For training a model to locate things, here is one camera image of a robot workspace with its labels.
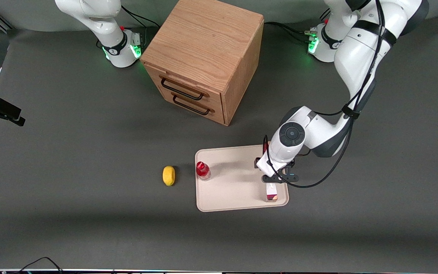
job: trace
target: red bottle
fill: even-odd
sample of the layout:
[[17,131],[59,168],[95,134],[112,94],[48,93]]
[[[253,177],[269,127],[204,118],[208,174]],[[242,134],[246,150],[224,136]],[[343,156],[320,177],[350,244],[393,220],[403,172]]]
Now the red bottle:
[[211,170],[209,169],[209,166],[203,162],[197,163],[195,171],[197,172],[198,177],[203,181],[207,181],[211,178]]

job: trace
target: plastic tray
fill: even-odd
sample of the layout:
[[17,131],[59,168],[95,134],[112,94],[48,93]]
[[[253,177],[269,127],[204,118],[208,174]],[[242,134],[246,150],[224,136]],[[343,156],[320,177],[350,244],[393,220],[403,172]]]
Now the plastic tray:
[[195,154],[211,169],[211,178],[202,181],[196,174],[197,208],[202,212],[284,206],[288,203],[286,184],[276,184],[278,200],[266,201],[263,173],[254,168],[262,145],[203,149]]

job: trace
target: yellow lemon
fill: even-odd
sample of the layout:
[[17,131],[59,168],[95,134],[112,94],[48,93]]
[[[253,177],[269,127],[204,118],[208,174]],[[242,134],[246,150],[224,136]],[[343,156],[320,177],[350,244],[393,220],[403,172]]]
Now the yellow lemon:
[[167,186],[171,186],[175,182],[175,169],[173,166],[166,166],[163,169],[163,182]]

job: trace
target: wooden drawer unit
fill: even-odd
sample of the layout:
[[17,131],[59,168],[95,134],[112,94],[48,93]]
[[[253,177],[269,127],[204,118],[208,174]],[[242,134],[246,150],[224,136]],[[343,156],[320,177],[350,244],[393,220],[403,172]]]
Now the wooden drawer unit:
[[165,100],[229,125],[258,66],[263,22],[217,0],[179,0],[141,62]]

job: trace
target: black metal handle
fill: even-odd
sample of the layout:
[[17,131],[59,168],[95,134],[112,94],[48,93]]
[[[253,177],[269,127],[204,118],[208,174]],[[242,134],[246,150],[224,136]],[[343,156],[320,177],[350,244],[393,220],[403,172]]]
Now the black metal handle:
[[181,106],[181,107],[184,107],[184,108],[186,108],[186,109],[188,109],[188,110],[191,110],[191,111],[193,111],[193,112],[195,112],[195,113],[198,113],[198,114],[200,114],[200,115],[207,115],[208,113],[209,113],[209,111],[211,111],[210,109],[207,109],[207,111],[205,111],[205,112],[202,112],[202,111],[198,111],[198,110],[196,110],[196,109],[194,109],[194,108],[191,108],[191,107],[189,107],[189,106],[187,106],[186,104],[182,104],[181,102],[177,102],[175,99],[177,98],[177,96],[176,95],[174,95],[173,96],[173,102],[175,103],[175,104],[177,104],[177,105],[179,105],[179,106]]
[[169,89],[169,90],[171,90],[171,91],[173,91],[173,92],[176,92],[176,93],[178,93],[178,94],[180,94],[180,95],[183,95],[183,96],[185,96],[185,97],[187,97],[187,98],[190,98],[190,99],[192,99],[192,100],[199,101],[199,100],[202,99],[202,97],[204,96],[204,94],[201,93],[198,97],[193,97],[192,95],[188,95],[188,94],[186,94],[185,92],[181,92],[181,91],[178,90],[178,89],[175,89],[175,88],[172,88],[171,86],[167,86],[167,85],[165,85],[165,81],[166,81],[166,79],[165,79],[165,78],[162,78],[162,86],[163,86],[164,88]]

